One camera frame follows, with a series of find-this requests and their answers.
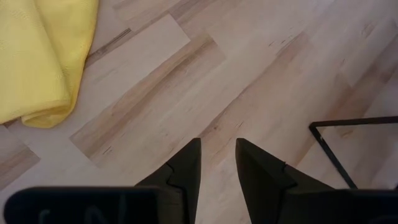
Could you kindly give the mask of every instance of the black plastic item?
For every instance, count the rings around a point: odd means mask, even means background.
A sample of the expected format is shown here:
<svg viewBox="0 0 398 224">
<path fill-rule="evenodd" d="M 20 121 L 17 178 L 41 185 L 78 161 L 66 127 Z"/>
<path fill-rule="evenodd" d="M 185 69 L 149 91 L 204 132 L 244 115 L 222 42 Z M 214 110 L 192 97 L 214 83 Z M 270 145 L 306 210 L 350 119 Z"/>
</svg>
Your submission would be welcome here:
<svg viewBox="0 0 398 224">
<path fill-rule="evenodd" d="M 195 222 L 201 171 L 193 139 L 135 187 L 39 187 L 6 203 L 8 224 L 122 224 Z"/>
<path fill-rule="evenodd" d="M 254 224 L 398 223 L 395 190 L 334 190 L 245 139 L 236 163 Z"/>
</svg>

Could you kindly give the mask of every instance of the yellow towel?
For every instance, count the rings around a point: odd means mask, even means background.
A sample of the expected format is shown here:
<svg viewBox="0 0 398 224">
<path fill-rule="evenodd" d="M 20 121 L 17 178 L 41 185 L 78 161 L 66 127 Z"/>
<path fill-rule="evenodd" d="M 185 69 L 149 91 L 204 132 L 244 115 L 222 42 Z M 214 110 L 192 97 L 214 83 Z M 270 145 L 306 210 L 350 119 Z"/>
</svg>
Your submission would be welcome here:
<svg viewBox="0 0 398 224">
<path fill-rule="evenodd" d="M 51 128 L 73 110 L 98 0 L 0 0 L 0 124 Z"/>
</svg>

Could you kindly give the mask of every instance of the wooden floor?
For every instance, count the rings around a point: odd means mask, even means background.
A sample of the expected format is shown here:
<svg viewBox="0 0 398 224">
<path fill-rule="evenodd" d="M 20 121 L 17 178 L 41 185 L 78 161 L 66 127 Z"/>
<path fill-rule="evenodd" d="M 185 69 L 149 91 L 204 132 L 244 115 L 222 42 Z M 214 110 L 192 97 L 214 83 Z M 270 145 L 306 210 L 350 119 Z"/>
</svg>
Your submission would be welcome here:
<svg viewBox="0 0 398 224">
<path fill-rule="evenodd" d="M 202 138 L 197 223 L 249 223 L 247 138 L 345 188 L 312 121 L 398 115 L 396 0 L 101 0 L 73 114 L 0 125 L 0 202 L 35 185 L 134 185 Z M 362 188 L 398 183 L 398 126 L 322 129 Z"/>
</svg>

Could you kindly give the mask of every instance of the metal rod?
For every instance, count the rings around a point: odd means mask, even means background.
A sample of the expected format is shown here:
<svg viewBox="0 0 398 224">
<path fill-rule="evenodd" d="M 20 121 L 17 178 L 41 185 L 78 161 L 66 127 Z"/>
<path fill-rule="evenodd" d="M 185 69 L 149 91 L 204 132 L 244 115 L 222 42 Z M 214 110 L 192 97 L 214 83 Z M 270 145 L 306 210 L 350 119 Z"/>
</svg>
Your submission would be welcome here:
<svg viewBox="0 0 398 224">
<path fill-rule="evenodd" d="M 334 121 L 317 121 L 311 123 L 310 127 L 350 126 L 350 125 L 363 125 L 363 124 L 393 124 L 393 123 L 398 123 L 398 116 L 388 116 L 380 118 L 342 119 Z"/>
<path fill-rule="evenodd" d="M 340 161 L 337 159 L 333 151 L 330 149 L 329 145 L 326 143 L 322 135 L 319 133 L 317 127 L 310 125 L 309 128 L 315 139 L 318 141 L 319 145 L 321 145 L 323 151 L 331 160 L 331 163 L 333 163 L 333 165 L 336 167 L 337 171 L 340 173 L 341 177 L 346 181 L 348 186 L 351 189 L 358 189 L 354 181 L 351 179 L 347 171 L 344 169 L 343 165 L 341 165 Z"/>
</svg>

